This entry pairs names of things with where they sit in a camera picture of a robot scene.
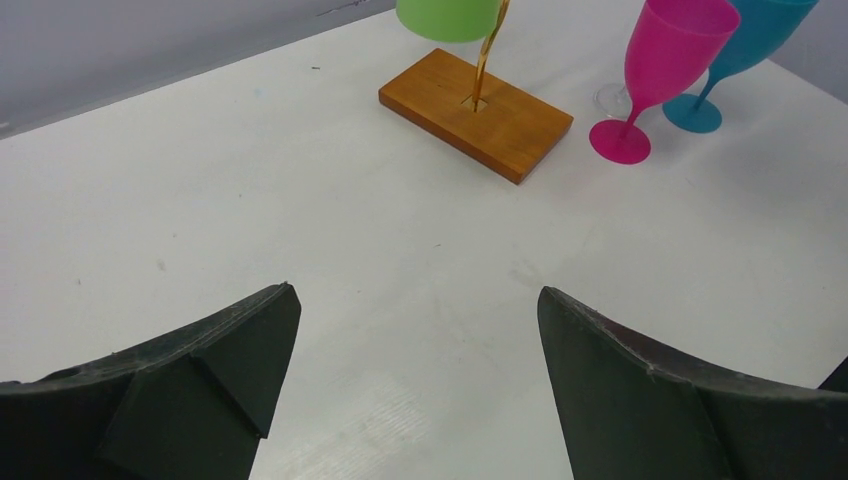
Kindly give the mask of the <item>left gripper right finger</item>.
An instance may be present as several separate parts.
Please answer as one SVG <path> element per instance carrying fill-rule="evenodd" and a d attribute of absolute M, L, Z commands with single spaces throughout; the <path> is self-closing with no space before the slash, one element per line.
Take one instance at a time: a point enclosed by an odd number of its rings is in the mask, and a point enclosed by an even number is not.
<path fill-rule="evenodd" d="M 577 479 L 843 479 L 847 368 L 816 388 L 730 370 L 553 287 L 537 318 Z"/>

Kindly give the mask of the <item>pink plastic wine glass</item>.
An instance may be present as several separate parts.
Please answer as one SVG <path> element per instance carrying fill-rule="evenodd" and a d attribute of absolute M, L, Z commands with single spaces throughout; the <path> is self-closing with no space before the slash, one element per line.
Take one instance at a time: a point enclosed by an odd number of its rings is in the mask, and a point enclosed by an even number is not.
<path fill-rule="evenodd" d="M 723 0 L 645 1 L 624 62 L 631 111 L 625 120 L 603 120 L 592 127 L 589 140 L 594 150 L 624 165 L 646 160 L 651 143 L 636 126 L 637 118 L 698 80 L 740 22 L 737 9 Z"/>

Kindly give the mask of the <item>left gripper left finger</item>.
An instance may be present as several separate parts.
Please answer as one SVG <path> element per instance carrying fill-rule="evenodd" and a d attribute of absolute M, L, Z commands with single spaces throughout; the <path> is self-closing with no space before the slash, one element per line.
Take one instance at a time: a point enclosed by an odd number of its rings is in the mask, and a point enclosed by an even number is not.
<path fill-rule="evenodd" d="M 206 318 L 1 385 L 5 479 L 246 479 L 269 436 L 301 304 L 288 283 Z"/>

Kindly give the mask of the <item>green plastic wine glass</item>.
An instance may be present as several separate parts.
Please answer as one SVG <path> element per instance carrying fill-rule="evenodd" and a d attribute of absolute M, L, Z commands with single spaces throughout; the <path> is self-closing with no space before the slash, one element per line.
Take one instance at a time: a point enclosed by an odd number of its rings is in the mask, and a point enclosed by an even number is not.
<path fill-rule="evenodd" d="M 396 15 L 409 31 L 442 43 L 468 43 L 490 34 L 499 0 L 397 0 Z"/>

